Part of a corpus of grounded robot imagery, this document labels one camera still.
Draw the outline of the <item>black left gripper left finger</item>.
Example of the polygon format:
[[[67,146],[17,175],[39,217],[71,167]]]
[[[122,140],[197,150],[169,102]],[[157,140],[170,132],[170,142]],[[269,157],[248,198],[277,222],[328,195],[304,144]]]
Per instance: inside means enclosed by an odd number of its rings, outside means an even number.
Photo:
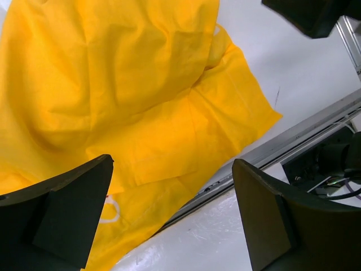
[[[89,258],[113,173],[100,155],[1,195],[1,270],[81,270]]]

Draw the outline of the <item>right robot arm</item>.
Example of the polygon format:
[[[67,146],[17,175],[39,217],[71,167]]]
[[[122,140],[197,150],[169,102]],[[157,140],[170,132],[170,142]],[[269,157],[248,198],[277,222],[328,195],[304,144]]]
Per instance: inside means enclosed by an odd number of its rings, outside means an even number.
[[[326,38],[342,16],[360,20],[360,0],[263,0],[304,35]]]

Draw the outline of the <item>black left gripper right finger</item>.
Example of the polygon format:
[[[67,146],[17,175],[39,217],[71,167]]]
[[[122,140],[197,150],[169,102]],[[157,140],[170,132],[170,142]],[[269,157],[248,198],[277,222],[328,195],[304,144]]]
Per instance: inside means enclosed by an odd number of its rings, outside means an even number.
[[[309,194],[243,159],[232,176],[253,270],[359,270],[360,209]]]

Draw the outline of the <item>yellow pillowcase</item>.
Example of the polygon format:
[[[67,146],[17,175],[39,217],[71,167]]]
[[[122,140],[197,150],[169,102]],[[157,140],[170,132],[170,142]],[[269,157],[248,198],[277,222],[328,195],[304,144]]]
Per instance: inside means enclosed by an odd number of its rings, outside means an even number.
[[[110,270],[281,118],[218,1],[12,1],[1,33],[1,192],[109,154],[87,262]]]

